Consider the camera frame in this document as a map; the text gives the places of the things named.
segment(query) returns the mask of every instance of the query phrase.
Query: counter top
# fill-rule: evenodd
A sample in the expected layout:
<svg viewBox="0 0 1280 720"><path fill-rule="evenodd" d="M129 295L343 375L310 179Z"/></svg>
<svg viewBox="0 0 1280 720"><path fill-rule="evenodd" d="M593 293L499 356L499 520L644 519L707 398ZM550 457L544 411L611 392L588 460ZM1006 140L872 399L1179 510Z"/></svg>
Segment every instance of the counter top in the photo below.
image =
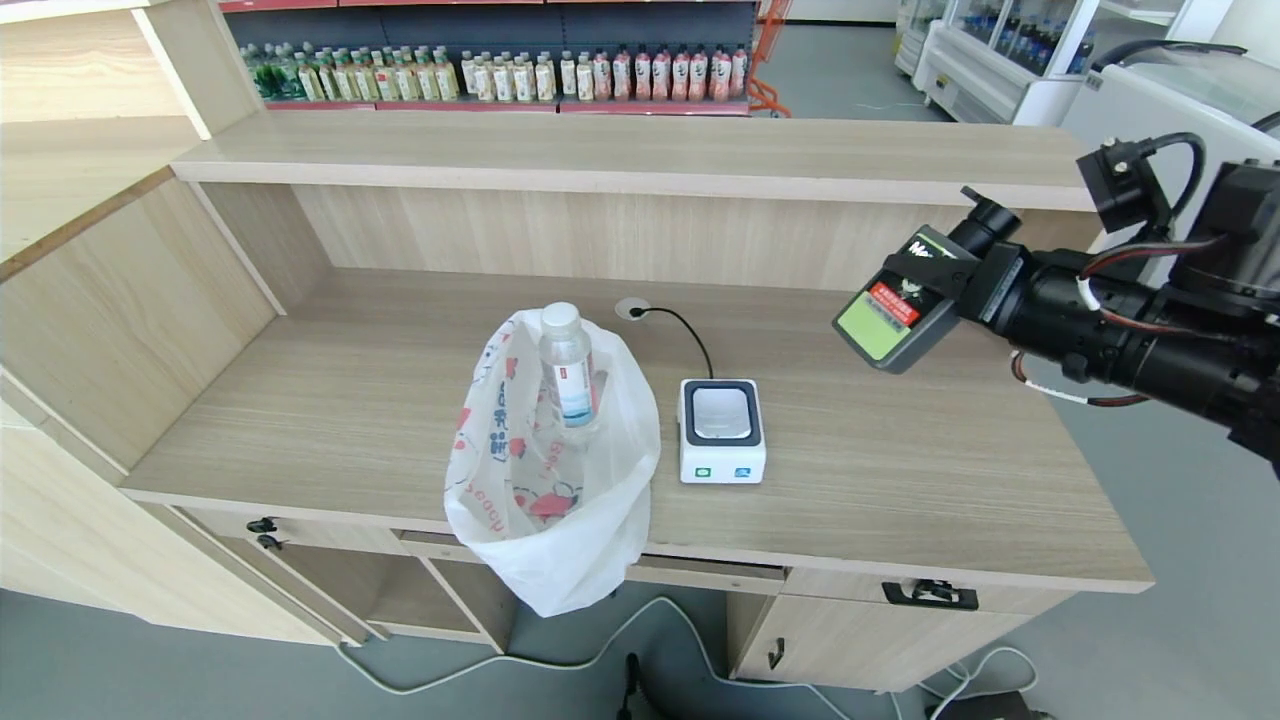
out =
<svg viewBox="0 0 1280 720"><path fill-rule="evenodd" d="M760 486L676 479L680 380L759 382ZM1002 343L960 327L909 374L868 368L831 329L846 293L337 269L280 316L133 469L137 500L449 532L448 448L477 354L515 309L576 302L618 333L663 420L649 551L686 557L1140 592L1138 550L1048 402Z"/></svg>
<svg viewBox="0 0 1280 720"><path fill-rule="evenodd" d="M257 113L173 163L195 182L540 190L1093 213L1060 128L507 113Z"/></svg>
<svg viewBox="0 0 1280 720"><path fill-rule="evenodd" d="M184 117L0 126L0 259L95 209L198 142Z"/></svg>

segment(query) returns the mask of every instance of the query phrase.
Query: white plastic bag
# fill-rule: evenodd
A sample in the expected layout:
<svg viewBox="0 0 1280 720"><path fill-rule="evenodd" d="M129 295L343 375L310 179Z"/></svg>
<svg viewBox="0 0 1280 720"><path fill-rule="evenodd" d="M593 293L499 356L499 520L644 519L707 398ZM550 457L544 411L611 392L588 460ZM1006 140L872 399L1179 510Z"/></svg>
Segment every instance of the white plastic bag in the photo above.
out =
<svg viewBox="0 0 1280 720"><path fill-rule="evenodd" d="M444 480L458 539L543 618L622 583L649 537L658 404L618 336L582 320L600 389L585 437L564 437L543 382L541 310L511 316L476 364Z"/></svg>

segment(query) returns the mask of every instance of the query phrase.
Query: green screen device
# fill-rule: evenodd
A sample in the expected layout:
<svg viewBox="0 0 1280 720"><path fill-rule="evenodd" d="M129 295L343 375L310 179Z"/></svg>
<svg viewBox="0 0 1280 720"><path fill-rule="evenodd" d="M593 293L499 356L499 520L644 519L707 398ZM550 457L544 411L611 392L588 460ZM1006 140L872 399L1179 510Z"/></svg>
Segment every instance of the green screen device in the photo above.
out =
<svg viewBox="0 0 1280 720"><path fill-rule="evenodd" d="M975 259L929 225L915 231L899 254ZM955 301L882 269L831 324L870 366L900 374L959 323L954 305Z"/></svg>

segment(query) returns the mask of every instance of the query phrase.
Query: floor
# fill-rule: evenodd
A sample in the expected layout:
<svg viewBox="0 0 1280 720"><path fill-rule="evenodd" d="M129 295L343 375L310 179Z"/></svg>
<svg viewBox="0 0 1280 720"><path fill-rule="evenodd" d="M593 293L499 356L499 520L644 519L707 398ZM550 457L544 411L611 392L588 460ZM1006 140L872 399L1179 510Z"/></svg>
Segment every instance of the floor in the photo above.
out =
<svg viewBox="0 0 1280 720"><path fill-rule="evenodd" d="M881 28L791 27L763 76L796 117L941 119L919 106L919 96L892 68L891 44L892 32ZM1046 382L1057 378L1050 368L1028 368ZM1280 717L1272 697L1280 678L1280 623L1272 611L1280 597L1280 487L1270 469L1228 443L1222 430L1155 404L1101 410L1053 402L1158 584L1140 596L1076 596L1010 633L1004 642L1028 652L1041 670L1039 684L1028 693L1032 705L1061 720ZM540 620L526 612L511 651L550 661L590 657L657 593L669 594L694 618L718 661L722 596L640 584L564 618ZM398 684L488 656L476 646L415 638L353 652ZM614 717L627 652L640 655L658 693L685 717L832 717L804 689L718 685L692 635L664 607L637 620L589 670L490 666L406 698L375 689L333 650L157 628L132 616L0 593L0 720L604 720ZM1016 660L1001 657L977 687L1025 679ZM824 692L856 720L893 717L887 697ZM909 720L923 717L922 696L902 696Z"/></svg>

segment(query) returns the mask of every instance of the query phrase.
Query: red label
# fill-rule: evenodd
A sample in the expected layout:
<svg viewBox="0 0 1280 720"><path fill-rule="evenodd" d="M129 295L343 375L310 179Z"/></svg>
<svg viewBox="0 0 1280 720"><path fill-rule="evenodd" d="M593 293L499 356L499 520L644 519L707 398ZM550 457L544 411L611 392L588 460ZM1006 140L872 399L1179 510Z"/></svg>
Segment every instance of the red label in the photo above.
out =
<svg viewBox="0 0 1280 720"><path fill-rule="evenodd" d="M890 315L897 318L899 323L904 325L910 325L920 316L920 313L906 304L905 300L897 296L896 292L888 288L884 283L876 283L872 287L872 299L881 304L882 307L888 310Z"/></svg>

